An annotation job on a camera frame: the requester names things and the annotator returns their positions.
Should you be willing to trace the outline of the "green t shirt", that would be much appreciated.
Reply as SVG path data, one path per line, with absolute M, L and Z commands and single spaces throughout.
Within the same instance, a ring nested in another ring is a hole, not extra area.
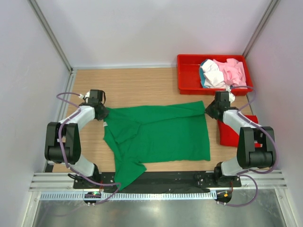
M 111 108 L 104 122 L 121 189 L 147 170 L 146 163 L 211 160 L 202 101 Z

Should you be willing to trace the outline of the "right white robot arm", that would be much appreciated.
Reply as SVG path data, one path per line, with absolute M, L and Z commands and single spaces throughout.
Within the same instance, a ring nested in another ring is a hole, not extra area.
M 205 110 L 217 120 L 220 143 L 237 146 L 234 158 L 218 163 L 214 168 L 213 180 L 219 187 L 225 187 L 231 179 L 247 172 L 269 174 L 278 161 L 274 130 L 243 115 L 231 105 L 232 99 L 232 93 L 217 91 L 214 101 Z

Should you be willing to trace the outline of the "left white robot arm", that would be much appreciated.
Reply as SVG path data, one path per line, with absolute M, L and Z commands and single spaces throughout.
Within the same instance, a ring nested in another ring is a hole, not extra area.
M 45 159 L 66 168 L 84 179 L 90 189 L 100 185 L 100 174 L 96 164 L 81 154 L 80 131 L 93 120 L 104 120 L 109 110 L 105 107 L 106 94 L 92 89 L 86 94 L 59 93 L 56 98 L 76 108 L 59 122 L 50 122 L 46 129 Z

